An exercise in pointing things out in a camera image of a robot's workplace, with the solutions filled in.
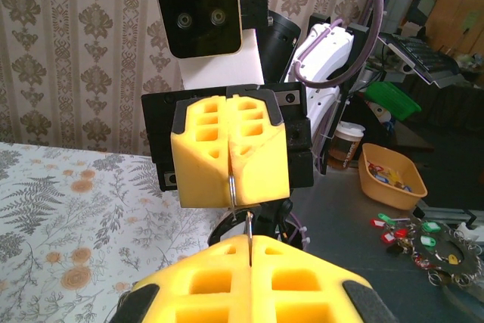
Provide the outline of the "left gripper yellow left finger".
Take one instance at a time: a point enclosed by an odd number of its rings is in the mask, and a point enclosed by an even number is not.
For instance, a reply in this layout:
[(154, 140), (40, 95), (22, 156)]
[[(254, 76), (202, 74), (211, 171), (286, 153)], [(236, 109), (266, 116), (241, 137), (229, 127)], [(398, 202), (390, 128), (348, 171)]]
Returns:
[(138, 281), (112, 322), (249, 322), (247, 236), (214, 244)]

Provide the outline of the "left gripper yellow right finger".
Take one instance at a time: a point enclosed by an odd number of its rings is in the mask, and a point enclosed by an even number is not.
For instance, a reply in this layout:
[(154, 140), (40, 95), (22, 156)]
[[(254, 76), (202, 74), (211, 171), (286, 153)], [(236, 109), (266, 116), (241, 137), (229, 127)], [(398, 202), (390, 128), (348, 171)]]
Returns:
[(367, 280), (266, 236), (253, 238), (253, 322), (397, 322)]

